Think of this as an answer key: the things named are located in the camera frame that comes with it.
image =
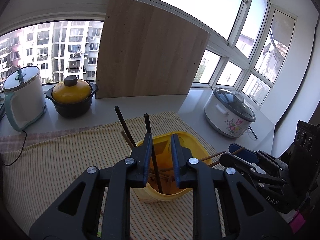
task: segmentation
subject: yellow pot lid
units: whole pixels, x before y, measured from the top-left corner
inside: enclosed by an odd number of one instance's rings
[[[86,99],[91,94],[89,84],[76,76],[67,76],[63,82],[56,84],[52,98],[58,103],[72,104]]]

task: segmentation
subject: black pot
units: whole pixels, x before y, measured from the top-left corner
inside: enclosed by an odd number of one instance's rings
[[[86,112],[88,112],[90,106],[91,106],[91,102],[92,102],[92,97],[93,95],[99,90],[98,86],[96,84],[90,83],[88,81],[86,81],[91,89],[91,93],[90,95],[77,103],[72,103],[72,104],[62,104],[57,102],[56,100],[54,100],[52,98],[52,91],[53,88],[50,88],[47,91],[46,97],[49,98],[52,103],[54,104],[54,107],[56,108],[57,112],[62,115],[65,118],[76,118],[79,117],[83,114],[85,114]]]

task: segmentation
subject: blue gripper pad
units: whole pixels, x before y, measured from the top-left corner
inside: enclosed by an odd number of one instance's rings
[[[233,153],[236,150],[240,149],[241,147],[242,146],[239,145],[239,144],[232,143],[229,146],[229,152]],[[253,151],[248,150],[247,148],[244,148],[241,152],[239,152],[237,154],[237,157],[239,157],[239,158],[241,158],[241,159],[243,159],[243,160],[245,160],[245,161],[247,161],[249,163],[255,163],[255,164],[259,163],[257,155]]]
[[[152,136],[150,140],[143,140],[143,146],[146,144],[146,154],[144,157],[144,162],[143,162],[143,185],[147,185],[148,177],[149,177],[149,168],[150,168],[150,160],[151,160],[151,153],[152,153],[152,147],[153,147],[153,141],[152,141]]]
[[[171,155],[172,155],[172,163],[173,163],[173,172],[176,181],[177,187],[180,186],[180,167],[178,161],[178,150],[177,147],[180,147],[180,142],[178,138],[179,145],[176,145],[174,141],[174,134],[171,136]]]

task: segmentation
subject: countertop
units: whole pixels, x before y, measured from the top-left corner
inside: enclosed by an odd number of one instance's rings
[[[236,142],[250,150],[263,150],[271,153],[274,125],[259,110],[254,110],[256,121],[251,125],[258,140],[249,130],[237,139],[227,138],[216,132],[208,123],[204,114],[204,106],[211,94],[211,89],[191,89],[188,95],[93,98],[90,110],[85,115],[75,119],[65,119],[60,116],[53,103],[46,99],[47,112],[27,127],[26,132],[41,133],[116,122],[118,118],[114,106],[119,106],[125,119],[143,116],[145,113],[156,114],[164,111],[174,111],[218,152],[228,150],[228,146]],[[0,136],[15,134],[19,134],[19,132],[11,127],[5,116],[0,124]]]

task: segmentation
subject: apartment building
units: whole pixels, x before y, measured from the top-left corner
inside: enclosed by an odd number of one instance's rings
[[[0,37],[0,90],[18,67],[35,65],[42,83],[66,76],[94,80],[103,22],[61,21],[33,25]]]

